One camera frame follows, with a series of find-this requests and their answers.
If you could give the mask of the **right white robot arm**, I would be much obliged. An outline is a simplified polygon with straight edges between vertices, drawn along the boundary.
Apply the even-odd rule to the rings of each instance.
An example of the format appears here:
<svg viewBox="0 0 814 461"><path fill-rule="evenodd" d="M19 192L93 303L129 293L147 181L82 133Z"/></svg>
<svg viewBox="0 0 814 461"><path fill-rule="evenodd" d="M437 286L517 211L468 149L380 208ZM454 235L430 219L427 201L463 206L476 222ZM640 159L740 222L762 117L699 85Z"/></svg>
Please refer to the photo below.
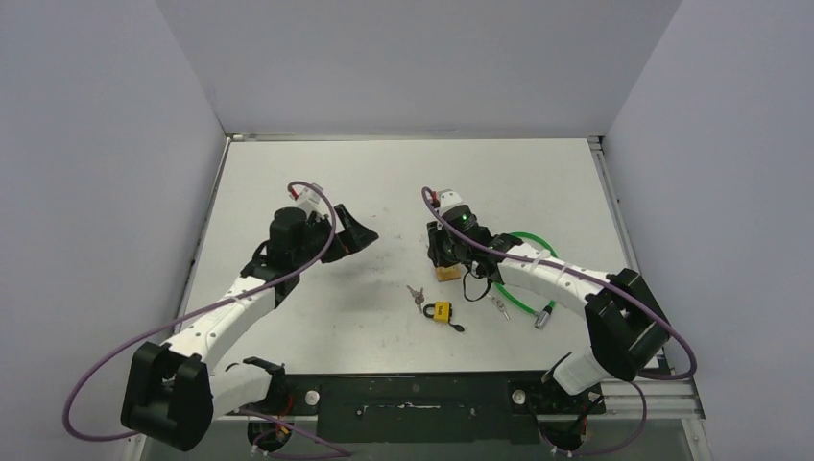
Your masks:
<svg viewBox="0 0 814 461"><path fill-rule="evenodd" d="M587 325L588 346L569 352L541 380L554 413L589 410L590 388L609 378L632 382L674 334L643 277L569 264L508 233L493 234L469 206L446 192L430 201L428 256L437 268L461 265L488 286L521 288L574 313Z"/></svg>

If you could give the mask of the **brass padlock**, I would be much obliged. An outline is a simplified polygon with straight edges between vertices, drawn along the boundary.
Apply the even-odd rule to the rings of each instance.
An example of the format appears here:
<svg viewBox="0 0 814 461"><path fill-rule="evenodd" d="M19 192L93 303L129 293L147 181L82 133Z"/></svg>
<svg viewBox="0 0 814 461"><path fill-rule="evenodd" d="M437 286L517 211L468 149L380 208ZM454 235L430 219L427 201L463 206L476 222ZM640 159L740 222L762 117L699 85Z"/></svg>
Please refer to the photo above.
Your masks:
<svg viewBox="0 0 814 461"><path fill-rule="evenodd" d="M459 265L437 267L435 269L435 274L438 282L453 281L462 277L461 267Z"/></svg>

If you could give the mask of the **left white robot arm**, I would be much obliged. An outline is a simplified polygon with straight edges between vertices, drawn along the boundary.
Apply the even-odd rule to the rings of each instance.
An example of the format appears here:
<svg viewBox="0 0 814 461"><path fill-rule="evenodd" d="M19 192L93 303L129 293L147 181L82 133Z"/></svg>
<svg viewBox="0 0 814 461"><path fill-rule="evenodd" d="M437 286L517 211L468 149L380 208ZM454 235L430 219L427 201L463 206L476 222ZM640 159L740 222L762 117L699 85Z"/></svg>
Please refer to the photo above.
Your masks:
<svg viewBox="0 0 814 461"><path fill-rule="evenodd" d="M219 417L248 407L271 414L287 408L281 364L251 356L215 368L258 320L279 307L312 260L331 263L366 249L379 235L344 205L321 215L314 206L279 209L269 236L222 298L224 306L196 318L161 344L133 354L120 421L126 428L189 451Z"/></svg>

